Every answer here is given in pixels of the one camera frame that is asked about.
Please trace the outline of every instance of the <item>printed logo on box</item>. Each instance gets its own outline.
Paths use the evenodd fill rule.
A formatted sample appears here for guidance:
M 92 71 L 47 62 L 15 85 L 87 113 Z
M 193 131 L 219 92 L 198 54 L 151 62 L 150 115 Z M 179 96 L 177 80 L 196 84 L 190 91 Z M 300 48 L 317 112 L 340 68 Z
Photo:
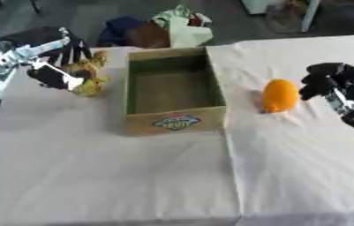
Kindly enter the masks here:
M 153 126 L 161 127 L 171 131 L 180 131 L 201 122 L 197 117 L 190 117 L 182 113 L 174 113 L 160 121 L 152 123 Z

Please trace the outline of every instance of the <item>robotic hand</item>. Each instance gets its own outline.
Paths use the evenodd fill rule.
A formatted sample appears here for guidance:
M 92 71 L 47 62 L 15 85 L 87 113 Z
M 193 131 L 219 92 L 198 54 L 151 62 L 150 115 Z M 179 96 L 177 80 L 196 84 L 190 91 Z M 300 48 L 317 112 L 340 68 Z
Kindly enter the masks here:
M 344 123 L 354 127 L 354 66 L 342 63 L 315 64 L 302 79 L 303 101 L 324 96 Z
M 0 100 L 16 70 L 29 65 L 28 76 L 37 79 L 45 87 L 71 91 L 90 77 L 90 72 L 79 71 L 68 74 L 56 68 L 57 59 L 62 56 L 61 65 L 68 64 L 73 52 L 73 62 L 78 62 L 81 53 L 91 58 L 88 46 L 63 27 L 42 27 L 0 39 Z M 48 62 L 41 57 L 49 57 Z

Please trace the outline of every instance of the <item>open cardboard box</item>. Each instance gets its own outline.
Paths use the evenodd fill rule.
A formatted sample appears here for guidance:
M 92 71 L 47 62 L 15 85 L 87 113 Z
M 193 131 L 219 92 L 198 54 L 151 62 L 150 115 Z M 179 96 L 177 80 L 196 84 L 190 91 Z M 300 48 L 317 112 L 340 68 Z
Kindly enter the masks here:
M 131 53 L 124 101 L 137 135 L 217 130 L 226 110 L 205 48 Z

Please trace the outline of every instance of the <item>toy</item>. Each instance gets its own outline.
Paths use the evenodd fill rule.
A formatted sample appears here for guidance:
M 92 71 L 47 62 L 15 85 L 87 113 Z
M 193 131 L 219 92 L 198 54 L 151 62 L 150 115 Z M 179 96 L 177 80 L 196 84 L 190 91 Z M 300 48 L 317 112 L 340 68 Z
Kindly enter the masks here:
M 62 70 L 67 73 L 76 73 L 79 71 L 88 71 L 89 78 L 84 84 L 72 89 L 72 92 L 86 97 L 98 95 L 110 77 L 102 77 L 97 75 L 97 69 L 102 68 L 108 62 L 108 51 L 97 51 L 93 54 L 93 58 L 89 60 L 81 60 L 74 64 L 62 66 Z
M 263 109 L 275 113 L 293 109 L 299 99 L 298 89 L 284 79 L 270 81 L 263 92 Z

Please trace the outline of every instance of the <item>orange fruit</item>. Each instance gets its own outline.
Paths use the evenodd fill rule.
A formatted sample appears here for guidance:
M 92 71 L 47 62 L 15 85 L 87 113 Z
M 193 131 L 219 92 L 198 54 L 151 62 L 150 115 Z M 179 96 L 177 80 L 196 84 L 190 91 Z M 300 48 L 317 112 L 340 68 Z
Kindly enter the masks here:
M 298 103 L 298 89 L 288 80 L 274 79 L 263 91 L 263 109 L 274 113 L 293 109 Z

